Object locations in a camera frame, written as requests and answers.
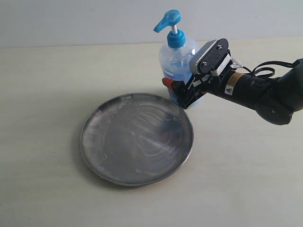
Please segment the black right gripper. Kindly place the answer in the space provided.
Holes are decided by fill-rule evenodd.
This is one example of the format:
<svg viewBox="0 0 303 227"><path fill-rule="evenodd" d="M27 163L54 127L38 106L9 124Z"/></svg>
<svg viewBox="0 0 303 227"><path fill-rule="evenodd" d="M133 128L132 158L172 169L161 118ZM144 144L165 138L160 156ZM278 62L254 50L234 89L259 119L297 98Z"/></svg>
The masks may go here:
<svg viewBox="0 0 303 227"><path fill-rule="evenodd" d="M176 93L176 102L184 109L188 109L205 94L227 99L227 94L224 92L227 85L226 70L218 77L193 74L187 83L170 78L163 78L162 83L169 90Z"/></svg>

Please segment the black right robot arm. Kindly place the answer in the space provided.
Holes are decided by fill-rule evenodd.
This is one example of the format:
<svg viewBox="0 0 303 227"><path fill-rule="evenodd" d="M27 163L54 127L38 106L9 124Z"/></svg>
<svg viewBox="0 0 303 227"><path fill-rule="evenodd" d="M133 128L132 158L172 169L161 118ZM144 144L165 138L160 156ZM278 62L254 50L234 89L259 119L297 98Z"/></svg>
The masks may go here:
<svg viewBox="0 0 303 227"><path fill-rule="evenodd" d="M252 109L269 123L285 125L303 108L302 59L267 61L248 73L227 65L219 76L193 74L187 83L169 78L162 83L184 109L209 93Z"/></svg>

